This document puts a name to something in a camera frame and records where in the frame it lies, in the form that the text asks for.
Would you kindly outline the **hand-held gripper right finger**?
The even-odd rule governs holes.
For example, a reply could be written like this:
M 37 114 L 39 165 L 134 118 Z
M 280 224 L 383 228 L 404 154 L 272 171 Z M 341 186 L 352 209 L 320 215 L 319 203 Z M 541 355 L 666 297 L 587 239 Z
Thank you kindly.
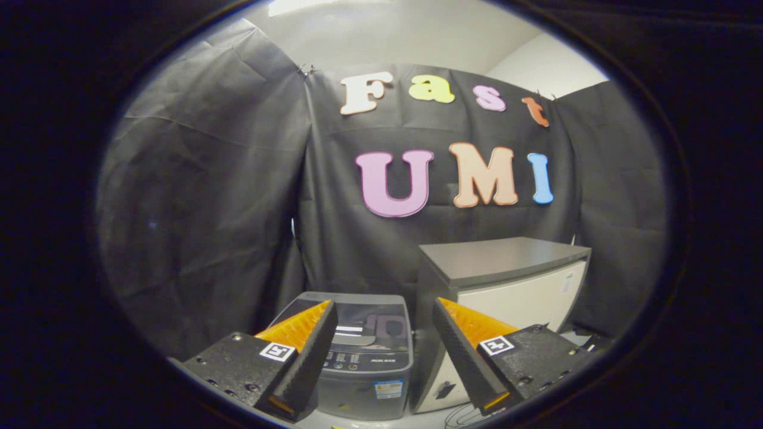
M 445 298 L 432 321 L 467 396 L 484 416 L 550 391 L 586 369 L 593 344 L 574 344 L 544 324 L 518 329 Z

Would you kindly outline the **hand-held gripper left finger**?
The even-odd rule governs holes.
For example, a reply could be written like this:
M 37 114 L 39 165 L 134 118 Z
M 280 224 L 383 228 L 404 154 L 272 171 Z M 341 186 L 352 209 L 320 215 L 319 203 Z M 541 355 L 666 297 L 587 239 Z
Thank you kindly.
M 309 408 L 337 324 L 335 302 L 324 300 L 258 334 L 228 334 L 179 370 L 233 408 L 297 422 Z

